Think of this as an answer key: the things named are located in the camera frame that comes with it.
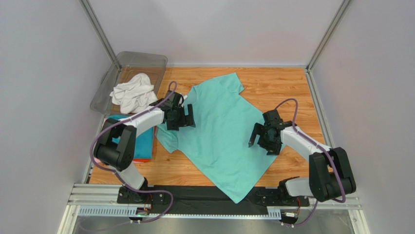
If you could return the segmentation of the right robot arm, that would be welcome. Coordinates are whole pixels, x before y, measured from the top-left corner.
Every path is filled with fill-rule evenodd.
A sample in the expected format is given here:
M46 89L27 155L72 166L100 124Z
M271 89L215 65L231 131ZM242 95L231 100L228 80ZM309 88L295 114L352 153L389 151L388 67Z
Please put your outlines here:
M280 154L284 145L302 156L309 165L308 177L292 177L280 182L286 197L313 197L319 202L344 202L356 191L356 182L347 152L331 148L303 132L292 121L283 121L277 110L263 114L264 123L255 123L248 145L258 144L269 156Z

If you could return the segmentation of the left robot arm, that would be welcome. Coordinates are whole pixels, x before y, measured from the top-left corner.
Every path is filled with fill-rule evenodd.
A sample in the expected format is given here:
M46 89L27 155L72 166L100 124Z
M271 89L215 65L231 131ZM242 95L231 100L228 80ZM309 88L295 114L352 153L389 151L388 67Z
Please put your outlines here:
M153 102L144 111L116 120L104 122L90 150L91 156L105 165L122 182L123 198L137 203L150 200L147 179L136 169L133 158L136 139L153 127L165 124L168 130L178 131L182 127L195 127L193 106L184 104L185 97L169 90L165 98Z

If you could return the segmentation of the teal green t shirt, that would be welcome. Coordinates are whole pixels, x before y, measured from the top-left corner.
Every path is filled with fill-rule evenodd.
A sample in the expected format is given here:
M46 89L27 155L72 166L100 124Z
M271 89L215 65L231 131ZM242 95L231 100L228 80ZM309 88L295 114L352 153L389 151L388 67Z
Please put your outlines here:
M193 107L195 126L178 131L165 124L156 138L172 153L182 152L234 203L241 202L276 157L248 142L262 112L241 96L244 87L236 73L211 78L191 88L185 104Z

